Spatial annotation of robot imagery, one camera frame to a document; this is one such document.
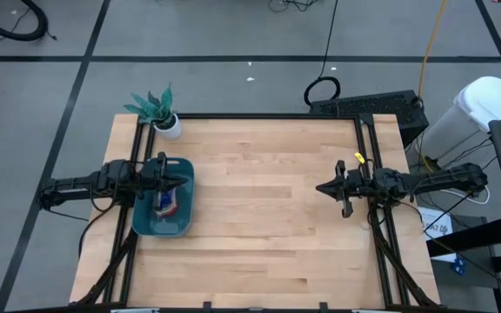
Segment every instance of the white pot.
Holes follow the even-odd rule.
[[[154,125],[154,130],[156,130],[156,133],[164,138],[167,139],[175,139],[179,136],[181,136],[181,123],[179,122],[179,117],[177,117],[177,114],[173,115],[175,117],[175,124],[173,124],[173,127],[167,130],[160,130],[156,125]]]

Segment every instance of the potted plant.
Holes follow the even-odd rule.
[[[158,100],[148,91],[148,100],[141,96],[131,93],[135,102],[140,107],[133,104],[125,104],[128,111],[138,114],[138,122],[151,124],[158,135],[173,139],[181,135],[181,123],[177,114],[171,112],[173,104],[173,95],[171,87],[168,87],[162,94],[162,101]]]

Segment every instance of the wooden tabletop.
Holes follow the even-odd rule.
[[[105,162],[130,157],[136,119],[115,116]],[[396,118],[375,116],[375,124],[384,167],[407,171]],[[384,307],[366,201],[352,199],[355,212],[343,219],[341,203],[314,188],[333,179],[337,160],[348,169],[358,166],[352,121],[191,119],[182,125],[175,141],[156,137],[152,155],[165,151],[193,163],[193,224],[181,238],[139,237],[129,306],[200,308],[212,301],[215,308],[308,309],[319,302],[331,309]],[[364,137],[370,148],[366,128]],[[87,233],[71,301],[108,265],[118,212],[110,211]],[[405,268],[438,302],[418,214],[402,205],[393,216]],[[121,267],[116,300],[123,273]]]

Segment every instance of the white trash can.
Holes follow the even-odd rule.
[[[490,140],[468,157],[453,160],[488,138],[488,123],[493,120],[501,120],[501,79],[481,77],[463,88],[453,105],[424,133],[423,154],[436,158],[445,168],[465,162],[484,166],[496,155]]]

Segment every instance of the blue tray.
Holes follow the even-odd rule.
[[[192,200],[195,188],[195,171],[189,160],[168,157],[166,171],[170,175],[187,179],[187,183],[177,187],[177,211],[172,216],[158,217],[152,209],[155,191],[145,191],[144,199],[135,201],[132,228],[141,236],[176,237],[182,236],[190,228]]]

